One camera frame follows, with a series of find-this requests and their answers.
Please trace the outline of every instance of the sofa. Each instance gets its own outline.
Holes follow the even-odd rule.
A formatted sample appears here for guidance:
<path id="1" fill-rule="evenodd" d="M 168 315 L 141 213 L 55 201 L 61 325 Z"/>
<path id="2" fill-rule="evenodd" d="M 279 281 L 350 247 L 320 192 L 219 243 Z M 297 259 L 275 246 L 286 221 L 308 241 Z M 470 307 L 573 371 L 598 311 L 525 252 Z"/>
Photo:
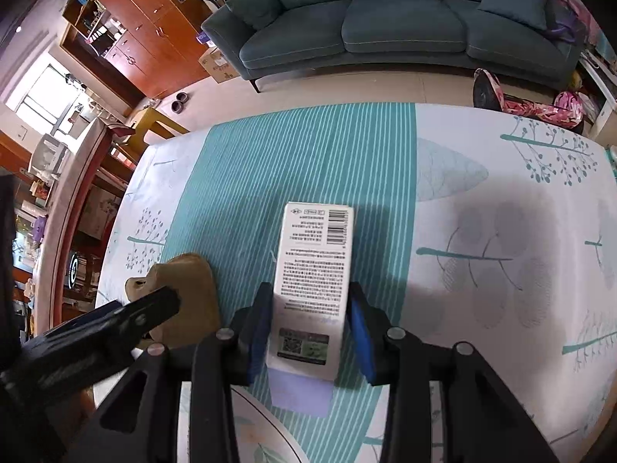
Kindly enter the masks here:
<path id="1" fill-rule="evenodd" d="M 546 38 L 520 21 L 485 12 L 483 0 L 278 1 L 280 14 L 262 29 L 234 13 L 233 0 L 202 24 L 256 90 L 255 80 L 270 74 L 365 63 L 485 68 L 563 89 L 584 42 L 583 36 L 573 43 Z M 562 12 L 552 2 L 543 10 L 547 21 Z"/>

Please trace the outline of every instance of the white box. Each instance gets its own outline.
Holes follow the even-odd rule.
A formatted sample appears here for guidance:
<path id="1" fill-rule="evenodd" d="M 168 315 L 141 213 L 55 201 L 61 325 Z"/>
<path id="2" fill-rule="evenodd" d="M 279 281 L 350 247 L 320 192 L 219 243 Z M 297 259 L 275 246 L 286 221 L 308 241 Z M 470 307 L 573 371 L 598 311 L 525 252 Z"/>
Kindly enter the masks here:
<path id="1" fill-rule="evenodd" d="M 295 202 L 285 206 L 268 367 L 322 380 L 336 378 L 353 230 L 352 207 Z"/>

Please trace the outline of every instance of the wall outlet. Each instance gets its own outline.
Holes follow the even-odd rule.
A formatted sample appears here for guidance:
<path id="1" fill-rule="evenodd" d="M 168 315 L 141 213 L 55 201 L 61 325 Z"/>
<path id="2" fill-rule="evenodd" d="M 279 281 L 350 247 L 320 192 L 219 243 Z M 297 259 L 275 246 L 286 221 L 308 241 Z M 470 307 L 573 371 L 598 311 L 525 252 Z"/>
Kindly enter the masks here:
<path id="1" fill-rule="evenodd" d="M 17 129 L 17 133 L 15 134 L 19 140 L 24 140 L 26 138 L 26 134 L 28 133 L 28 129 L 23 125 L 20 125 Z"/>

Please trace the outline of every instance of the tile floor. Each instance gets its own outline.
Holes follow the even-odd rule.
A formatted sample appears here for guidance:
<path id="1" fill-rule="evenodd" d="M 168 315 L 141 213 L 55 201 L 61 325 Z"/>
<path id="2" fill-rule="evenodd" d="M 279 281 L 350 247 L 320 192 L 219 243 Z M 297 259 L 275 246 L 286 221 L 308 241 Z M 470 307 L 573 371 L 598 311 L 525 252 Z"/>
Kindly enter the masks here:
<path id="1" fill-rule="evenodd" d="M 472 106 L 473 72 L 440 66 L 400 65 L 337 67 L 267 76 L 257 81 L 257 94 L 248 81 L 235 78 L 217 84 L 212 78 L 183 89 L 190 95 L 184 111 L 171 110 L 175 96 L 158 109 L 189 131 L 237 118 L 321 104 L 399 101 Z M 554 93 L 541 86 L 502 79 L 504 91 L 550 103 Z"/>

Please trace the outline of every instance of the qr code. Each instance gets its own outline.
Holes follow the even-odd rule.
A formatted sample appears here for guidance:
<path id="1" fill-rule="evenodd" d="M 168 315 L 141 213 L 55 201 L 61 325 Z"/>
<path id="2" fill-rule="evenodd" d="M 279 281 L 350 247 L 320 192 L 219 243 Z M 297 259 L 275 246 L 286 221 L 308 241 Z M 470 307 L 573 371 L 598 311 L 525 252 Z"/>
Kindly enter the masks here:
<path id="1" fill-rule="evenodd" d="M 302 340 L 296 340 L 294 338 L 283 338 L 282 351 L 302 355 Z"/>

